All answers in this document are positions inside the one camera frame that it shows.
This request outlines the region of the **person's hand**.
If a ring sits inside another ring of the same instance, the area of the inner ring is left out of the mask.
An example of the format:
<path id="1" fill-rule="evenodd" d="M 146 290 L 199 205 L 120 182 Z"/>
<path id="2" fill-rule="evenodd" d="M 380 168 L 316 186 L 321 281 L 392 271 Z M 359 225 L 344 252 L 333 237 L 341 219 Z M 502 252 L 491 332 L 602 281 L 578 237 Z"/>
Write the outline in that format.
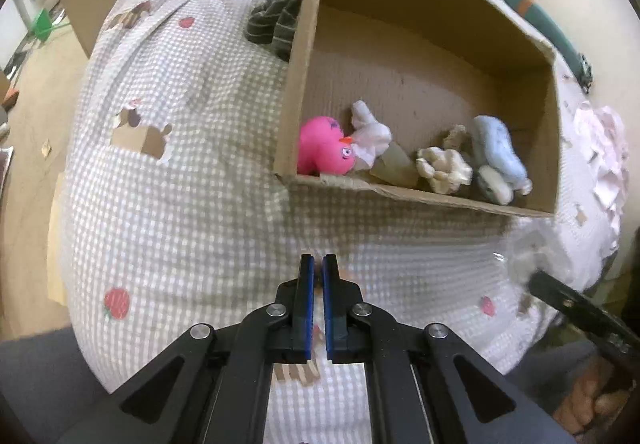
<path id="1" fill-rule="evenodd" d="M 631 389 L 605 392 L 612 379 L 614 366 L 605 358 L 596 356 L 574 381 L 570 393 L 552 414 L 553 419 L 577 443 L 585 443 L 587 433 L 598 422 L 609 422 L 617 417 L 634 392 Z"/>

